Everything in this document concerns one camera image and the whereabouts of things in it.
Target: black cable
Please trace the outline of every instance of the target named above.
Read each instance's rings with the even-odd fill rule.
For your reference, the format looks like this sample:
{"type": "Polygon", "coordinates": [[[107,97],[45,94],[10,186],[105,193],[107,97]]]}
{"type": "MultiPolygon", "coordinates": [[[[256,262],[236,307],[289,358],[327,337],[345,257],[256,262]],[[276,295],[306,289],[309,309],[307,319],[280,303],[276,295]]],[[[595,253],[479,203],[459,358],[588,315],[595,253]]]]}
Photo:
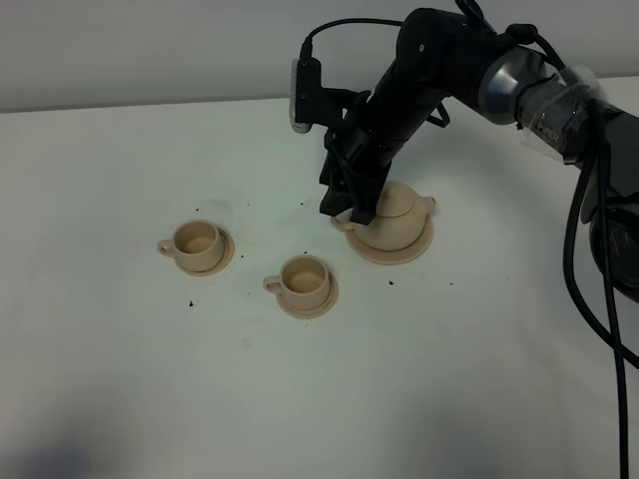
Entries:
{"type": "Polygon", "coordinates": [[[328,28],[336,27],[338,25],[349,25],[353,23],[365,23],[371,25],[389,25],[391,27],[401,27],[403,22],[397,20],[384,20],[382,18],[343,18],[341,20],[335,20],[332,22],[324,23],[312,30],[302,43],[302,50],[300,51],[300,58],[308,58],[313,52],[313,37],[319,32],[323,32],[328,28]]]}
{"type": "Polygon", "coordinates": [[[555,49],[552,48],[552,45],[550,45],[545,38],[537,34],[535,35],[535,43],[545,52],[548,56],[548,63],[555,67],[558,72],[561,72],[566,68],[566,64],[563,63],[561,58],[559,58],[559,55],[557,55],[557,52],[555,52],[555,49]]]}
{"type": "MultiPolygon", "coordinates": [[[[575,279],[574,268],[574,252],[575,252],[575,240],[577,237],[577,225],[579,224],[579,211],[581,210],[581,204],[583,203],[584,196],[586,194],[586,188],[590,180],[590,175],[594,167],[594,160],[596,150],[594,148],[595,138],[592,136],[586,146],[584,157],[582,159],[581,174],[577,181],[577,187],[572,197],[572,203],[570,205],[570,211],[568,213],[568,221],[566,224],[566,235],[563,243],[563,276],[568,289],[568,294],[572,298],[575,306],[586,320],[592,330],[610,347],[614,347],[613,339],[608,330],[599,322],[597,317],[592,313],[585,299],[581,295],[579,286],[575,279]]],[[[624,358],[639,369],[639,356],[622,346],[624,358]]]]}
{"type": "Polygon", "coordinates": [[[617,401],[619,409],[619,467],[620,477],[629,477],[628,458],[628,396],[626,388],[626,370],[623,360],[621,346],[621,336],[619,332],[619,321],[617,319],[617,308],[615,306],[615,293],[612,285],[612,266],[610,264],[610,232],[608,228],[607,189],[610,179],[610,147],[605,137],[605,121],[600,107],[595,100],[588,104],[592,126],[597,137],[597,193],[598,193],[598,214],[600,223],[601,238],[601,262],[603,272],[604,291],[606,296],[606,307],[610,320],[610,334],[613,340],[613,350],[615,354],[615,372],[617,375],[617,401]]]}

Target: teapot handle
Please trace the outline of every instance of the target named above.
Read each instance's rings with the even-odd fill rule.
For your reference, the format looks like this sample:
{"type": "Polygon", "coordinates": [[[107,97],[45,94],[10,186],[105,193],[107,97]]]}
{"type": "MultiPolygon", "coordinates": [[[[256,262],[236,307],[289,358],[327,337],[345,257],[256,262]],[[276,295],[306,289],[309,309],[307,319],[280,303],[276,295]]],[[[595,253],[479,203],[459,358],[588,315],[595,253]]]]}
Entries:
{"type": "Polygon", "coordinates": [[[354,230],[352,222],[342,223],[336,217],[330,217],[330,224],[341,232],[352,232],[354,230]]]}
{"type": "Polygon", "coordinates": [[[420,197],[420,198],[424,206],[426,207],[426,214],[428,215],[435,208],[435,205],[437,205],[437,202],[435,201],[435,198],[433,197],[420,197]]]}

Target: white table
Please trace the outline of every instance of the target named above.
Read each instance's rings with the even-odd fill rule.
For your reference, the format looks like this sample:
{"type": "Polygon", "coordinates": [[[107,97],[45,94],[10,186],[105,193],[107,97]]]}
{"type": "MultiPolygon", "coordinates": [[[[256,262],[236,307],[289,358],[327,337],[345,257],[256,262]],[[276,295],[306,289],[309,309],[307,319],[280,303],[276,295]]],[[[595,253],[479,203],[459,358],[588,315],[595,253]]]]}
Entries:
{"type": "MultiPolygon", "coordinates": [[[[639,78],[603,85],[639,114],[639,78]]],[[[612,351],[561,273],[578,172],[446,106],[390,173],[437,199],[430,249],[402,266],[319,214],[323,129],[294,134],[287,100],[0,117],[0,476],[615,477],[612,351]],[[194,218],[235,239],[220,274],[156,252],[194,218]],[[262,288],[305,251],[340,287],[311,321],[262,288]]],[[[604,318],[586,228],[576,262],[604,318]]],[[[638,350],[639,306],[619,311],[638,350]]]]}

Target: cup handle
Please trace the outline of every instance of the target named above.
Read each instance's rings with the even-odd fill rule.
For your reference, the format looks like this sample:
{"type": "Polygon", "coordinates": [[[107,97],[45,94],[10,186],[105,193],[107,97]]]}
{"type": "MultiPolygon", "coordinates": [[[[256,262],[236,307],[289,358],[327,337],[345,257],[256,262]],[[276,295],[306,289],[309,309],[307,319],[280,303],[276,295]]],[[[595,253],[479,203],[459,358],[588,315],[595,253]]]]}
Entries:
{"type": "Polygon", "coordinates": [[[354,230],[352,222],[342,223],[336,217],[330,217],[330,224],[341,232],[352,232],[354,230]]]}
{"type": "Polygon", "coordinates": [[[273,294],[282,294],[282,283],[279,276],[269,276],[264,279],[264,289],[273,294]]]}
{"type": "Polygon", "coordinates": [[[158,251],[160,254],[168,257],[176,257],[176,249],[173,246],[173,242],[170,239],[162,239],[158,242],[158,251]]]}

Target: white wall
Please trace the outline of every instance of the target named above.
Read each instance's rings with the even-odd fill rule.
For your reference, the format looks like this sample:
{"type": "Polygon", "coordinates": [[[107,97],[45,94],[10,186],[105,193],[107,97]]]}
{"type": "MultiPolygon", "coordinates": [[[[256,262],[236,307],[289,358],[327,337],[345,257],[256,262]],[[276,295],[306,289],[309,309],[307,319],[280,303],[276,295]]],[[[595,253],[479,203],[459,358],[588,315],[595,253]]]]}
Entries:
{"type": "MultiPolygon", "coordinates": [[[[497,30],[535,23],[570,64],[639,73],[637,0],[481,0],[497,30]]],[[[452,0],[4,0],[0,110],[285,96],[306,33],[347,16],[403,19],[452,0]]],[[[370,88],[396,29],[317,38],[327,85],[370,88]]]]}

